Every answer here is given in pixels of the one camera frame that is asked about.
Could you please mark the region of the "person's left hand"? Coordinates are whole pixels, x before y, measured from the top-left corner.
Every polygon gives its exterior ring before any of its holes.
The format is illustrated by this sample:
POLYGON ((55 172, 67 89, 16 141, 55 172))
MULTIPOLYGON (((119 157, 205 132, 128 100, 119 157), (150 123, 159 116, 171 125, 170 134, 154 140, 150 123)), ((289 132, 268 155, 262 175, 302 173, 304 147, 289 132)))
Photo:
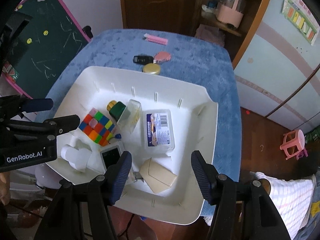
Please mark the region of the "person's left hand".
POLYGON ((10 172, 0 173, 0 199, 3 205, 10 202, 10 172))

